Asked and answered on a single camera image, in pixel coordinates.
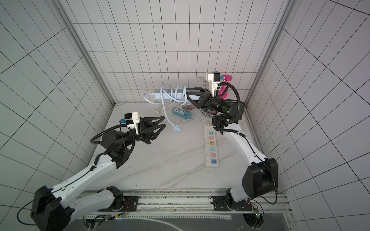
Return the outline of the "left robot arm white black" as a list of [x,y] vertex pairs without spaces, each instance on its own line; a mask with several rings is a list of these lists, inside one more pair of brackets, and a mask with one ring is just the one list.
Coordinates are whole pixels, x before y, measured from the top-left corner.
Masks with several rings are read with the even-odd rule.
[[129,208],[123,192],[109,186],[100,192],[79,198],[101,178],[123,166],[134,151],[136,141],[151,144],[166,127],[163,116],[139,117],[138,113],[125,114],[118,125],[91,138],[105,152],[76,175],[51,188],[43,186],[34,195],[30,216],[41,231],[62,231],[74,220],[100,209],[120,212]]

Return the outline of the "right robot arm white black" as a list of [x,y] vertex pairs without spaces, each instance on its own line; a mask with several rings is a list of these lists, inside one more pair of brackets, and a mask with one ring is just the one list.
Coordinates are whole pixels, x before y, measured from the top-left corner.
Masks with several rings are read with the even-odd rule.
[[211,93],[201,87],[186,89],[186,96],[197,109],[217,112],[217,115],[212,118],[214,130],[224,135],[247,163],[247,169],[239,184],[227,191],[229,204],[262,197],[269,192],[277,192],[277,161],[274,158],[267,158],[243,133],[239,121],[242,119],[245,104],[241,101],[237,89],[227,82],[222,82],[220,85],[231,89],[236,99],[222,99],[218,93]]

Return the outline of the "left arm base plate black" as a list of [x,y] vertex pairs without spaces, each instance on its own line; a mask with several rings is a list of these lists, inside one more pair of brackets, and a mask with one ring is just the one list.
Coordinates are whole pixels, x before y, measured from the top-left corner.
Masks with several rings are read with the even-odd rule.
[[118,213],[135,212],[138,206],[138,199],[138,196],[123,196],[121,199],[115,199],[110,207],[98,211]]

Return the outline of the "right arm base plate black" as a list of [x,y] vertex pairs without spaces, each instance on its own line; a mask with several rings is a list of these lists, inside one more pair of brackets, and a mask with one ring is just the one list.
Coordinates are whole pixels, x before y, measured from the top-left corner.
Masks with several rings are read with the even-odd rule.
[[211,196],[210,203],[213,205],[214,211],[232,212],[232,211],[252,211],[251,204],[246,201],[235,202],[231,195]]

